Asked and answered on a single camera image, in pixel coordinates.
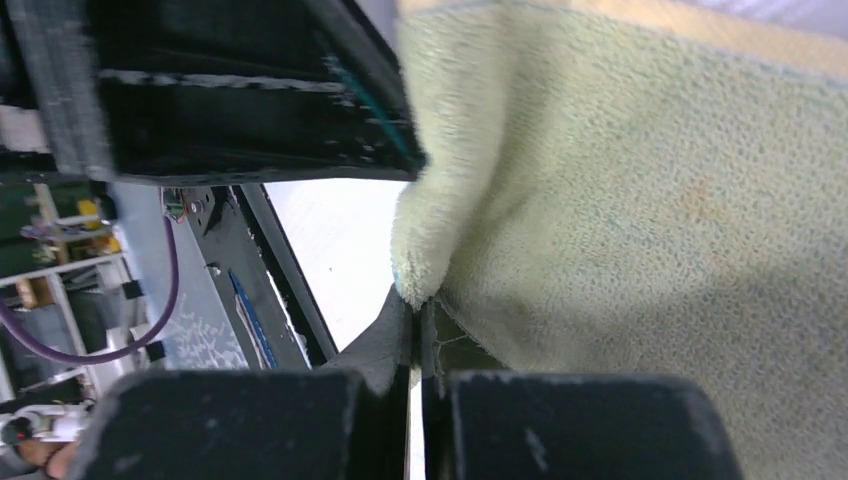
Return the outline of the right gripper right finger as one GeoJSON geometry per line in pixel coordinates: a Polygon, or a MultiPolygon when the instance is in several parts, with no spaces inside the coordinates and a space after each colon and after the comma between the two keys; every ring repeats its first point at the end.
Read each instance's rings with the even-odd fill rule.
{"type": "Polygon", "coordinates": [[[452,419],[446,402],[446,380],[461,370],[503,370],[491,356],[434,300],[420,313],[422,414],[425,475],[453,477],[452,419]]]}

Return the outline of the green yellow towel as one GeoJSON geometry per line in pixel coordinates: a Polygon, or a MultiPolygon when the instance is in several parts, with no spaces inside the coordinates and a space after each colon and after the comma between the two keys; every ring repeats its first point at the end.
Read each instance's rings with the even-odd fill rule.
{"type": "Polygon", "coordinates": [[[402,1],[392,231],[515,369],[698,382],[750,479],[847,475],[847,5],[402,1]]]}

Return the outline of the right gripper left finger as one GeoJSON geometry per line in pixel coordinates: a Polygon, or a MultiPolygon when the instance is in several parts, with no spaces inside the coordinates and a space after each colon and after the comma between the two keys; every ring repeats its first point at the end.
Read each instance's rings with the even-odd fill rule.
{"type": "Polygon", "coordinates": [[[376,319],[324,368],[350,381],[345,479],[406,479],[413,314],[390,288],[376,319]]]}

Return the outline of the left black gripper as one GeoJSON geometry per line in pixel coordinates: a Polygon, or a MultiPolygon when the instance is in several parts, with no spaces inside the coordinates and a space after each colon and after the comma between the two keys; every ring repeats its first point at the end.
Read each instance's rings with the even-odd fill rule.
{"type": "Polygon", "coordinates": [[[1,178],[412,180],[394,52],[355,1],[5,1],[1,178]]]}

